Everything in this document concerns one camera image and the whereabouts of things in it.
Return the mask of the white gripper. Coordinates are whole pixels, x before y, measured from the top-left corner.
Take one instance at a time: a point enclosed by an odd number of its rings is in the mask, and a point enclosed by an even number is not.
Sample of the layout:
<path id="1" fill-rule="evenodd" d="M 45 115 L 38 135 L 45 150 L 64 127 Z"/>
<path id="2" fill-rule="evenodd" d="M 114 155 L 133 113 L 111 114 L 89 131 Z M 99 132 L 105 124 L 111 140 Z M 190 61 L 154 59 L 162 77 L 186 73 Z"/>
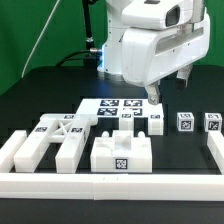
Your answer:
<path id="1" fill-rule="evenodd" d="M 145 87 L 148 102 L 160 101 L 158 84 L 179 70 L 176 86 L 186 88 L 190 64 L 209 49 L 210 18 L 204 0 L 134 0 L 122 12 L 122 75 Z"/>

